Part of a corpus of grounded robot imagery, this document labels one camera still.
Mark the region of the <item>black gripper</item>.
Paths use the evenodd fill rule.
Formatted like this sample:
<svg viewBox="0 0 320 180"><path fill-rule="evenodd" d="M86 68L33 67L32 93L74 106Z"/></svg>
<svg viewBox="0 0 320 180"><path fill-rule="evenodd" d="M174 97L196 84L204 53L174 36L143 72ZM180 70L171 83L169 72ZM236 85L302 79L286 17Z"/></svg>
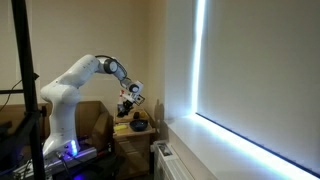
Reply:
<svg viewBox="0 0 320 180"><path fill-rule="evenodd" d="M123 101L122 99L119 100L117 103L117 116L118 117L124 117L129 114L131 109L133 108L133 103L130 102L129 100Z"/></svg>

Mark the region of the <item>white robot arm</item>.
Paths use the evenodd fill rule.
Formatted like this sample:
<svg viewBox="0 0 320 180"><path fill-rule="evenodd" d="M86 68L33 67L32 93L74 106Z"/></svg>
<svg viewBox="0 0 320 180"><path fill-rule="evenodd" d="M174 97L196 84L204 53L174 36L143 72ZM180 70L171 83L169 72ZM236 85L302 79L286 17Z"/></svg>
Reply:
<svg viewBox="0 0 320 180"><path fill-rule="evenodd" d="M44 157L50 157L55 152L67 151L72 155L79 153L75 127L75 110L80 101L79 88L95 73L114 75L120 85L129 91L124 96L125 111L130 110L133 104L140 105L144 101L140 95L143 84L128 78L125 68L117 59L106 55L83 56L40 91L42 99L52 105L49 116L50 134L43 146Z"/></svg>

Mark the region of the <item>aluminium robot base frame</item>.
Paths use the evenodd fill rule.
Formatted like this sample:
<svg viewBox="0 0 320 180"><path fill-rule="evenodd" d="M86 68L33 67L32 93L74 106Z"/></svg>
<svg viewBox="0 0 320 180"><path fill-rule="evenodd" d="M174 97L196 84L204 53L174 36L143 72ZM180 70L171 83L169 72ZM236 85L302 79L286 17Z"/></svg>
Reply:
<svg viewBox="0 0 320 180"><path fill-rule="evenodd" d="M56 153L52 160L44 162L45 176L51 177L66 170L64 165L69 169L78 165L85 165L89 160L97 156L97 150L94 147L81 150L77 155L70 153ZM24 165L13 171L15 180L33 180L34 168L32 160L28 160Z"/></svg>

